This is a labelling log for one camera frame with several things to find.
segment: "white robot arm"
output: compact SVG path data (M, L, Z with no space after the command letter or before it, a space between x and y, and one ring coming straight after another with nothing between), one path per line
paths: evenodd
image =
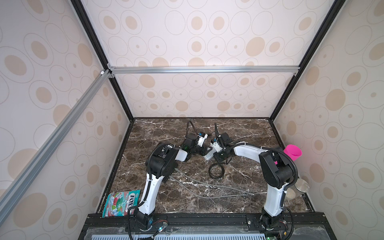
M153 213L160 184L166 181L177 167L176 161L185 161L187 152L173 144L157 145L149 156L147 166L147 180L139 207L135 208L134 216L143 229L149 229L153 222Z
M294 179L296 166L283 151L271 148L262 149L246 142L238 142L232 144L231 147L213 148L210 152L231 154L232 150L237 156L247 157L260 163L264 179L268 183L261 221L267 230L273 229L282 218L286 189L293 183L291 179ZM148 229L152 225L156 197L161 182L172 174L177 167L176 161L185 161L187 155L186 151L171 144L160 144L151 154L147 162L149 167L143 197L139 207L134 211L136 221L143 229Z

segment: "beige circle pattern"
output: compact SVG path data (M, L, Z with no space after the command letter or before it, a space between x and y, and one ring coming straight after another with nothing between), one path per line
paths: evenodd
M305 3L314 11L326 6L326 1ZM299 172L309 173L308 195L317 211L331 215L338 239L380 239L382 234L375 230L384 216L382 3L346 5L275 120L284 143L295 142L297 134L306 138ZM302 125L290 112L293 99L305 111ZM295 135L287 133L291 121Z
M4 148L0 153L4 166L0 174L3 192L102 68L86 33L80 31L81 23L70 2L22 0L0 9L0 13L7 19L14 19L8 25L1 24L0 29L0 105L5 117L0 123L0 141ZM34 180L5 221L7 227L2 229L1 239L69 239L64 235L76 234L85 221L84 216L94 213L94 202L98 204L100 197L99 182L91 187L89 196L86 195L88 198L93 196L92 201L80 204L84 205L82 207L77 205L77 199L83 197L83 194L78 195L80 189L88 184L87 172L97 165L97 154L89 157L84 152L86 139L96 137L95 124L104 122L104 110L112 112L115 109L115 115L110 118L118 123L120 132L128 125L123 109L112 94L112 87L108 81L105 85L107 91L103 85L98 93L103 99L102 111L95 111L92 103L87 107L41 170L40 177ZM110 108L111 98L115 102ZM105 132L98 147L105 148L108 153L105 158L110 160L99 166L100 175L109 173L121 144L118 136Z
M91 19L95 19L94 27L100 39L106 43L104 47L112 50L105 50L111 63L117 63L119 56L135 62L135 54L132 55L134 51L128 51L125 41L135 35L143 39L147 46L152 44L152 37L161 39L161 43L168 46L167 48L154 44L151 47L154 51L143 51L142 56L150 63L156 56L162 56L165 60L163 62L173 66L188 64L191 53L199 56L190 63L191 66L219 65L220 62L226 62L229 56L237 56L238 61L231 61L232 65L246 64L249 62L246 60L252 56L258 58L256 65L257 62L261 65L280 64L286 56L291 56L294 63L298 63L315 36L315 26L322 22L318 16L325 16L329 10L328 4L300 5L297 1L279 4L277 0L236 0L217 7L212 7L207 0L116 0L117 4L111 3L115 1L108 2L110 4L98 0L97 4L92 3L87 8ZM150 22L147 22L148 11L156 13ZM188 44L192 36L201 38L206 43L207 51L199 52L199 55L193 54L189 46L191 44ZM220 37L216 38L217 43L211 41L215 36ZM248 48L245 48L248 51L241 51L240 47L235 50L231 44L231 48L225 51L225 46L235 36L239 37L238 42L242 41L245 45L250 42ZM217 57L215 63L209 62L213 56Z

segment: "marble tabletop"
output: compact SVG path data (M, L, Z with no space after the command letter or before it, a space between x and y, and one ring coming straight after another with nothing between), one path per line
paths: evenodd
M220 133L227 132L232 140L247 141L259 146L278 146L277 139L267 120L264 119L191 119L197 130L214 131L214 123ZM129 136L123 157L118 167L111 192L144 189L146 181L145 161L159 142L180 145L185 135L188 119L136 119ZM261 212L266 198L265 182L260 164L245 157L235 156L224 165L225 174L220 179L211 179L208 167L215 160L206 161L196 154L187 162L179 162L178 169L188 176L210 184L226 185L255 193L251 196L203 199L192 195L183 186L169 179L162 183L156 200L156 213L255 213ZM215 197L239 194L232 189L223 189L193 182L178 172L172 176L184 183L194 193ZM286 201L292 212L307 212L302 197Z

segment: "enclosure wall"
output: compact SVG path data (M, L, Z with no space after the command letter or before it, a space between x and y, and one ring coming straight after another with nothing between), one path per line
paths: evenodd
M384 234L383 13L384 1L350 1L275 120L338 239Z
M0 195L100 70L68 2L0 2Z
M107 81L0 227L0 239L78 239L96 211L128 123Z
M333 0L82 3L110 66L145 71L299 65ZM134 117L269 117L292 75L120 74L117 79Z
M67 1L0 2L0 195L100 71ZM0 239L77 239L99 203L128 123L106 79L11 209Z

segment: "black cable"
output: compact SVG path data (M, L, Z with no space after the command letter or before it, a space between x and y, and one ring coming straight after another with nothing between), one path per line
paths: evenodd
M220 136L220 133L218 132L218 129L217 129L217 123L215 123L215 137L216 137L216 139L218 139L219 136Z
M193 123L192 123L192 121L191 120L189 120L189 122L191 123L191 126L193 127L193 129L195 130L195 133L196 133L196 135L198 135L199 133L197 132L197 130L196 130L196 128L195 128L195 125L193 125Z
M147 197L148 197L148 193L149 193L149 188L151 187L151 182L152 181L148 181L148 187L147 187L147 191L145 192L145 195L144 195L144 199L141 203L137 204L136 206L131 206L127 209L127 213L128 213L128 223L127 223L127 227L128 227L128 236L129 236L129 240L133 240L132 238L132 234L131 234L131 227L129 225L129 222L130 222L130 217L131 217L131 209L135 209L135 208L138 208L140 206L142 206L145 201L147 200Z
M291 210L290 210L289 208L286 208L286 210L288 210L289 215L291 216L292 226L291 226L291 231L289 232L289 234L287 235L287 237L286 237L284 240L288 240L288 239L290 239L290 237L291 237L292 234L293 234L294 227L295 227L295 225L294 225L294 223L293 223L293 216L292 216L292 212L291 212Z
M187 139L187 136L188 136L188 129L189 129L189 123L191 123L193 129L195 130L196 135L199 135L199 133L197 132L197 130L196 130L196 128L195 128L195 125L193 125L192 121L189 120L189 121L187 122L187 129L186 129L186 131L185 131L184 140L183 140L183 142L182 142L179 146L183 146L183 144L185 143L185 140Z
M231 157L231 158L229 159L229 161L228 161L228 159L226 159L226 160L225 160L225 164L228 165L228 163L230 163L230 162L232 161L232 158L233 158L233 157Z
M242 145L249 145L249 146L253 146L253 147L257 147L257 148L261 148L260 146L257 146L257 145L254 145L254 144L251 144L251 143L248 143L248 142L241 142L241 143L237 143L231 147L228 147L228 148L225 148L225 150L231 150L232 148L235 148L235 147L238 147L238 146L242 146Z
M220 175L215 175L215 174L212 173L212 168L213 168L214 166L217 166L217 165L219 165L219 166L221 167L221 173L220 173ZM225 173L225 169L224 169L223 165L221 165L221 164L218 163L218 162L215 162L214 164L212 164L212 165L209 166L209 168L208 168L208 174L209 174L209 176L210 176L212 179L219 179L219 178L221 178L221 177L224 176L224 173Z
M131 207L129 207L129 208L127 209L127 212L128 212L128 223L127 223L127 226L128 226L128 235L129 235L129 239L130 239L130 240L133 240L133 238L132 238L132 234L131 234L131 229L130 229L130 226L129 226L129 219L130 219L130 217L131 217L131 215L130 215L131 209L135 209L135 208L138 208L138 207L142 206L142 205L145 203L145 201L147 200L148 193L149 193L149 189L150 189L150 187L151 187L151 182L152 182L152 172L151 172L151 167L150 167L151 157L152 157L153 153L154 153L159 147L163 147L164 145L172 145L172 144L170 144L170 143L166 143L166 142L165 142L165 143L161 143L161 144L157 145L157 146L155 147L155 149L151 152L151 154L150 154L149 157L148 157L148 161L147 161L147 173L148 173L148 175L149 175L149 181L148 181L147 191L145 192L143 201L142 201L141 203L137 204L136 206L131 206Z

